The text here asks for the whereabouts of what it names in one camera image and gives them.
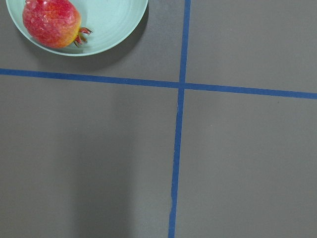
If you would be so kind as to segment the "red apple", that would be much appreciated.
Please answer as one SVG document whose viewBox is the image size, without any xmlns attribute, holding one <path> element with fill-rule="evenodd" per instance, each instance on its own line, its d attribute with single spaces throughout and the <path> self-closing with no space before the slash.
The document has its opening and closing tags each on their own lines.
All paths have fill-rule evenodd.
<svg viewBox="0 0 317 238">
<path fill-rule="evenodd" d="M 54 49 L 79 46 L 87 41 L 83 35 L 92 33 L 81 26 L 81 14 L 68 0 L 27 0 L 22 21 L 35 40 Z"/>
</svg>

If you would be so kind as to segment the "green plate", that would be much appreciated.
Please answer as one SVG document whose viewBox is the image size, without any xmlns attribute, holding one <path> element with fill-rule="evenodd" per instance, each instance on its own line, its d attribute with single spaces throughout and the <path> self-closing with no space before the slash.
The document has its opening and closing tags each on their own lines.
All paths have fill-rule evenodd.
<svg viewBox="0 0 317 238">
<path fill-rule="evenodd" d="M 24 0 L 7 0 L 8 12 L 17 29 L 34 45 L 54 54 L 81 57 L 109 50 L 125 40 L 143 18 L 147 0 L 72 0 L 81 14 L 83 27 L 92 30 L 88 41 L 75 46 L 54 49 L 38 43 L 27 31 L 22 21 Z"/>
</svg>

